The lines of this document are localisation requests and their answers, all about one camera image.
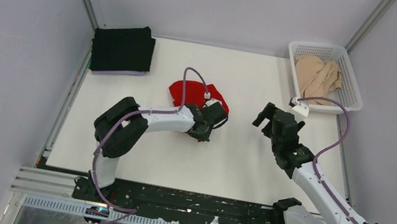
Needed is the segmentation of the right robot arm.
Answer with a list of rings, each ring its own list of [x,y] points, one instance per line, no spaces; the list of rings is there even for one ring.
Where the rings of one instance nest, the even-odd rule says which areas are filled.
[[[299,142],[299,131],[305,122],[296,121],[292,110],[288,112],[267,103],[254,120],[271,140],[271,150],[276,164],[310,198],[322,218],[315,218],[295,198],[279,200],[273,204],[270,224],[370,224],[361,217],[327,182],[323,170],[314,162],[314,154]]]

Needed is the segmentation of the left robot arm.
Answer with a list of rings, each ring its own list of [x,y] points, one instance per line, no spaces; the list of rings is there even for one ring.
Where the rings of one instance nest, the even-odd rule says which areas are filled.
[[[125,97],[102,113],[95,122],[92,183],[89,193],[97,202],[112,194],[112,184],[120,157],[128,153],[146,133],[182,132],[199,142],[208,142],[213,129],[223,126],[228,112],[218,100],[204,105],[184,104],[179,107],[153,108],[139,105],[134,97]]]

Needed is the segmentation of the red t-shirt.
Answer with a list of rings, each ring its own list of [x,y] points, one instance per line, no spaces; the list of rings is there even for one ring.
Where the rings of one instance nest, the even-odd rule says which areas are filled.
[[[210,92],[212,98],[219,100],[227,113],[229,113],[229,107],[220,92],[215,88],[215,85],[204,85],[198,81],[191,80],[186,81],[185,85],[185,91],[183,91],[182,89],[182,80],[175,81],[168,87],[170,95],[173,99],[173,105],[175,107],[179,107],[179,105],[184,104],[185,108],[188,108],[189,104],[195,104],[198,105],[199,108],[201,108],[204,104],[204,93]]]

